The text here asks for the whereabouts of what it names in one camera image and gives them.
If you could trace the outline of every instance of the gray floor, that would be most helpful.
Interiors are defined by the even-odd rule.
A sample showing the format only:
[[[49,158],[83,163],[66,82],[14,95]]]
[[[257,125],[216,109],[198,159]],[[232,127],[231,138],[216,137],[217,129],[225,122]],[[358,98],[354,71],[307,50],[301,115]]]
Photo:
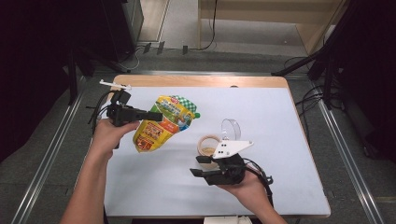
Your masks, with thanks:
[[[165,47],[198,48],[198,1],[171,0],[160,41]],[[201,47],[212,39],[213,20],[201,21]],[[216,52],[306,56],[295,24],[261,21],[221,21],[215,23],[216,39],[209,48]]]
[[[163,37],[165,32],[169,32],[169,29],[163,31]],[[282,69],[284,62],[291,56],[303,55],[295,49],[288,49],[288,51],[294,51],[294,53],[280,51],[282,53],[277,55],[266,51],[255,54],[254,52],[190,50],[188,54],[182,55],[179,49],[165,49],[162,54],[157,55],[156,49],[151,49],[146,54],[143,54],[142,51],[136,53],[138,60],[131,56],[122,64],[132,68],[139,62],[136,69],[131,69],[131,73],[135,74],[145,74],[145,71],[197,71],[197,74],[221,72],[238,76],[245,73],[249,73],[251,76],[264,76],[265,73]],[[58,223],[67,205],[91,138],[91,126],[87,122],[92,111],[85,106],[94,105],[99,96],[107,90],[107,87],[98,84],[99,80],[112,81],[116,75],[101,64],[97,64],[96,68],[94,77],[87,79],[84,85],[85,91],[77,114],[65,135],[48,178],[27,218],[27,223]],[[303,74],[306,70],[307,67],[302,67],[295,73]],[[311,82],[304,75],[288,75],[288,83],[295,102],[302,100],[304,94],[312,88]],[[15,216],[22,197],[34,178],[52,137],[61,123],[67,103],[68,92],[59,98],[56,105],[41,121],[29,142],[0,163],[0,223],[10,223]],[[362,177],[375,197],[384,222],[396,223],[396,202],[394,199],[396,196],[396,188],[394,188],[396,164],[390,161],[374,161],[365,157],[361,141],[353,130],[347,115],[336,109],[333,113],[355,162],[361,170]],[[369,223],[361,200],[319,107],[316,106],[307,112],[306,118],[311,136],[312,155],[325,192],[328,194],[332,214],[328,218],[303,219],[300,223]],[[294,223],[296,219],[288,218],[287,221]],[[110,223],[130,222],[130,219],[111,218],[110,220]]]

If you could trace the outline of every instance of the black stand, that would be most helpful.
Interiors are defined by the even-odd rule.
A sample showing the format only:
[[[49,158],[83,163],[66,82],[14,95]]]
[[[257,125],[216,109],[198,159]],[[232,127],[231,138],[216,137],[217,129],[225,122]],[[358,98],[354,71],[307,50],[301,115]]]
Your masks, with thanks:
[[[92,52],[87,48],[71,48],[67,60],[70,85],[69,105],[73,104],[78,95],[76,65],[81,70],[81,73],[84,77],[92,77],[94,67],[91,64],[90,59],[98,61],[102,65],[110,68],[117,73],[125,73],[120,67],[116,66],[114,63],[102,58],[101,56],[97,55],[96,53]]]
[[[318,80],[320,75],[326,70],[325,84],[323,90],[323,94],[324,94],[323,100],[325,105],[329,109],[331,109],[330,94],[331,94],[331,86],[332,86],[332,76],[334,72],[337,70],[337,67],[335,66],[335,62],[333,59],[334,58],[333,49],[334,46],[337,44],[337,42],[340,41],[338,38],[339,35],[345,31],[349,21],[355,15],[358,6],[359,6],[358,0],[351,0],[349,2],[349,6],[346,9],[346,12],[344,13],[343,17],[335,26],[332,34],[329,36],[328,40],[320,50],[281,71],[271,73],[271,75],[275,77],[283,77],[291,73],[292,71],[312,61],[315,61],[312,67],[309,69],[307,75],[311,80]]]

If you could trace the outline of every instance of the yellow food pouch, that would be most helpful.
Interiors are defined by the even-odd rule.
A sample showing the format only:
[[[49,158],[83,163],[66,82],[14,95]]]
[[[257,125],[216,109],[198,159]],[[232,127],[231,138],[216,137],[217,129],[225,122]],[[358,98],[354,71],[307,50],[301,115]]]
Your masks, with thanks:
[[[200,117],[195,113],[196,105],[178,95],[161,95],[150,111],[163,113],[163,120],[142,120],[134,134],[134,146],[138,152],[158,149],[175,133],[188,129],[193,119]]]

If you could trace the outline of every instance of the tripod leg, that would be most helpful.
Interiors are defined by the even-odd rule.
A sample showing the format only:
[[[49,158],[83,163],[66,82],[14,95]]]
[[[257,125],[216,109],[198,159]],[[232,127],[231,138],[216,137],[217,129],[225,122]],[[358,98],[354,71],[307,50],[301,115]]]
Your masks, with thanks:
[[[87,54],[89,57],[97,60],[99,63],[111,68],[112,70],[114,70],[115,72],[119,72],[119,73],[124,73],[124,71],[121,70],[120,67],[116,66],[114,63],[102,58],[101,56],[95,54],[94,52],[92,52],[89,49],[86,48],[81,48],[81,51],[84,52],[85,54]]]
[[[326,76],[324,79],[324,90],[323,90],[323,100],[324,104],[327,106],[329,110],[332,109],[331,93],[332,93],[332,75],[334,72],[334,58],[332,55],[329,58],[326,68]]]
[[[69,105],[73,104],[74,100],[77,97],[77,75],[76,75],[76,63],[74,59],[74,51],[70,49],[69,57],[68,57],[68,74],[69,74],[69,90],[70,90],[70,99]]]
[[[291,73],[292,71],[294,71],[294,70],[296,70],[296,69],[298,69],[298,68],[300,68],[300,67],[302,67],[302,66],[304,66],[304,65],[306,65],[306,64],[308,64],[308,63],[310,63],[312,61],[314,61],[320,55],[320,53],[321,53],[321,50],[315,52],[311,56],[308,56],[308,57],[300,60],[297,63],[292,64],[291,66],[289,66],[289,67],[287,67],[287,68],[285,68],[285,69],[283,69],[281,71],[271,73],[271,76],[273,76],[273,77],[283,77],[283,76]]]

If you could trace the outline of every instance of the table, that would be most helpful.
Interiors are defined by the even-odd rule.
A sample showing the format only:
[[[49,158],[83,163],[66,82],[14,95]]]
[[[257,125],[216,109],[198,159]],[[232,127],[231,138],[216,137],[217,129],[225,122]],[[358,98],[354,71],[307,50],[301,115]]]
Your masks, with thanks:
[[[159,94],[179,94],[196,103],[201,117],[193,120],[188,130],[177,133],[150,153],[139,154],[132,143],[133,133],[125,134],[107,168],[108,216],[252,215],[233,195],[208,186],[189,170],[200,168],[195,160],[198,140],[205,134],[219,134],[223,119],[236,119],[241,126],[241,140],[255,142],[240,154],[273,176],[271,189],[280,215],[330,215],[318,171],[283,77],[123,75],[114,81],[133,87],[129,105],[148,110]]]
[[[216,20],[296,23],[306,52],[318,48],[332,24],[345,10],[346,0],[219,0]],[[198,48],[201,19],[213,19],[215,0],[199,0]]]

